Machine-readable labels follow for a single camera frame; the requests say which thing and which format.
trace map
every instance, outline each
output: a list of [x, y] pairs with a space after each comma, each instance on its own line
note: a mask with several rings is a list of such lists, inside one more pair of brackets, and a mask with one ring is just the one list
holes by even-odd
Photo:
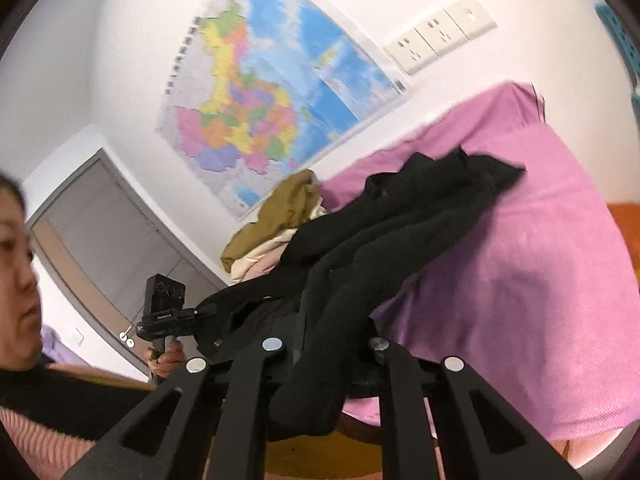
[[190, 32], [158, 131], [237, 219], [401, 93], [311, 0], [213, 0]]

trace teal object on wall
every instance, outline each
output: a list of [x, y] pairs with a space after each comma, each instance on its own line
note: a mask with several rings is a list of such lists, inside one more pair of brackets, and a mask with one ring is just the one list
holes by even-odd
[[633, 41], [626, 33], [624, 25], [620, 23], [616, 13], [607, 4], [597, 5], [596, 12], [612, 33], [620, 51], [625, 56], [627, 66], [635, 76], [634, 84], [636, 88], [633, 93], [633, 99], [636, 115], [640, 120], [640, 52], [638, 51], [638, 46], [633, 44]]

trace olive green garment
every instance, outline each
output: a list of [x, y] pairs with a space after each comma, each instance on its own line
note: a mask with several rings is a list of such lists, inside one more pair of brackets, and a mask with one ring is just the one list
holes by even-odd
[[284, 229], [293, 229], [309, 219], [320, 198], [320, 190], [311, 170], [303, 170], [283, 180], [262, 204], [258, 221], [245, 225], [231, 238], [220, 260], [226, 272], [238, 258], [242, 258], [261, 243], [270, 240]]

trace woman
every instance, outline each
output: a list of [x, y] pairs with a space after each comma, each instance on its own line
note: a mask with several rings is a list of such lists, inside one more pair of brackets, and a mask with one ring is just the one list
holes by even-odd
[[[25, 214], [20, 187], [0, 173], [0, 422], [31, 470], [49, 480], [60, 478], [152, 386], [96, 368], [39, 364], [42, 308]], [[180, 342], [157, 361], [151, 349], [146, 355], [163, 378], [185, 361]]]

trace purple object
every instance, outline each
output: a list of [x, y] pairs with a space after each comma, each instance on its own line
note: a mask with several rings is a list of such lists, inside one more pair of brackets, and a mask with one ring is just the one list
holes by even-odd
[[42, 353], [49, 359], [65, 365], [81, 365], [88, 366], [89, 363], [78, 357], [69, 348], [60, 342], [60, 338], [55, 330], [50, 326], [43, 325], [40, 330], [42, 336]]
[[[531, 86], [491, 89], [357, 161], [322, 184], [322, 205], [342, 207], [414, 152], [439, 158], [459, 144], [527, 174], [375, 311], [380, 332], [422, 358], [468, 361], [549, 440], [640, 418], [638, 283], [606, 204]], [[380, 421], [375, 399], [344, 411]]]

